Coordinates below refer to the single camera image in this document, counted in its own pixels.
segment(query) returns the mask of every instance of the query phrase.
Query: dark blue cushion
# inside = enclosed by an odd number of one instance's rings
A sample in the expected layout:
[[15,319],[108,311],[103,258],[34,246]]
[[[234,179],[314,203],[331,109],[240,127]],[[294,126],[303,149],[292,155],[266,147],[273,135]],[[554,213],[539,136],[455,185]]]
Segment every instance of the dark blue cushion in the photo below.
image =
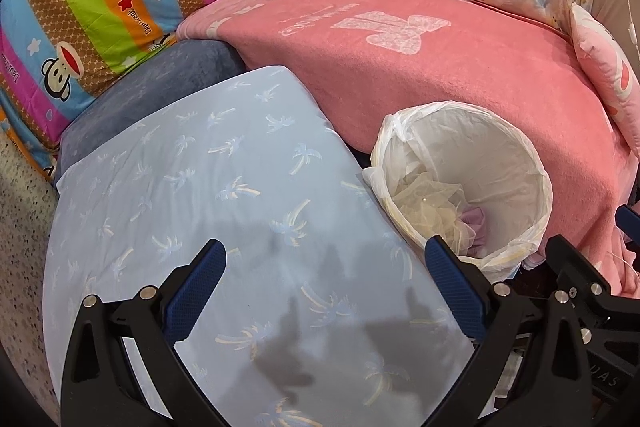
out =
[[167,344],[173,346],[189,336],[220,282],[225,267],[225,247],[220,241],[216,241],[166,307],[162,333]]
[[71,165],[142,118],[245,72],[240,55],[226,42],[187,40],[161,51],[105,91],[66,129],[56,181]]

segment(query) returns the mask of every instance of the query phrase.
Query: blue plastic piece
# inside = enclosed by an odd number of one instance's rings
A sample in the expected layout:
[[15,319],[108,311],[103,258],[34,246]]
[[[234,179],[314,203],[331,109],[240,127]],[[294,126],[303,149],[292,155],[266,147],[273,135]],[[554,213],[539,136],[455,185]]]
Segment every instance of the blue plastic piece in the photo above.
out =
[[225,247],[216,241],[165,309],[162,333],[170,346],[189,336],[225,267]]
[[640,216],[626,205],[616,211],[616,226],[628,235],[631,240],[640,245]]
[[460,329],[469,338],[482,342],[486,335],[484,304],[442,245],[432,237],[424,248],[424,259],[431,277],[447,301]]

